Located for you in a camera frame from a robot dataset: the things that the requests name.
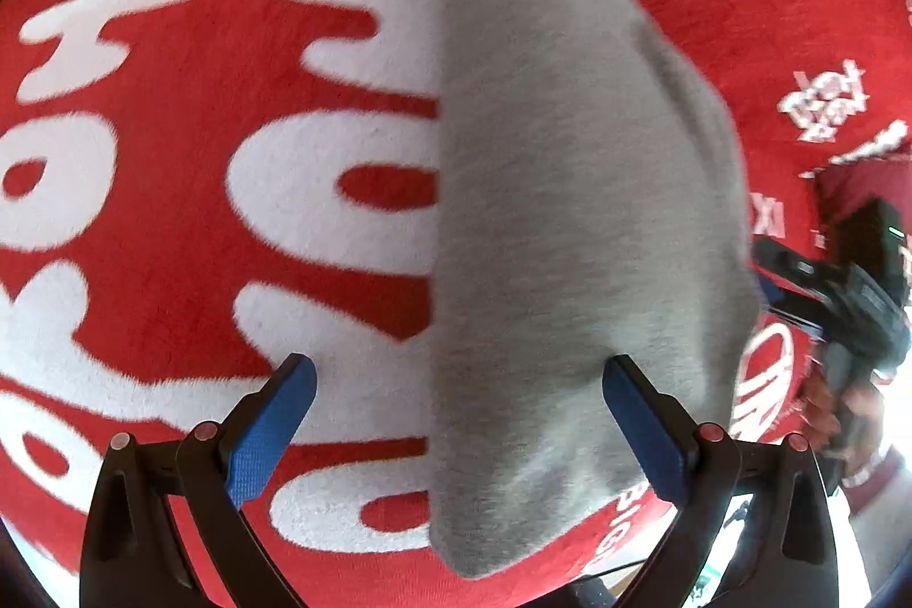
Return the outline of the grey garment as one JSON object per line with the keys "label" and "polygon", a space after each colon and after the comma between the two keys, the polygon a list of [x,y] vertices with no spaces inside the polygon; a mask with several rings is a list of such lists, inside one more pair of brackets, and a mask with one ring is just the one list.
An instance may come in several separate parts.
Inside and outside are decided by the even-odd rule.
{"label": "grey garment", "polygon": [[442,15],[430,538],[480,579],[640,480],[608,358],[727,420],[760,301],[730,113],[636,0]]}

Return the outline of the red printed bed blanket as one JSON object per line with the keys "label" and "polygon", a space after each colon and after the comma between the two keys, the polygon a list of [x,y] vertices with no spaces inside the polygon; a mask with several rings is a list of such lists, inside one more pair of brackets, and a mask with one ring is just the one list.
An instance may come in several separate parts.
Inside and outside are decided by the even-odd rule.
{"label": "red printed bed blanket", "polygon": [[[731,116],[750,239],[824,250],[816,182],[910,137],[910,0],[636,0]],[[3,0],[2,520],[79,600],[111,438],[182,438],[292,352],[319,392],[256,535],[312,606],[517,606],[625,577],[643,478],[480,579],[430,538],[443,0]],[[727,420],[799,426],[812,361],[759,312]]]}

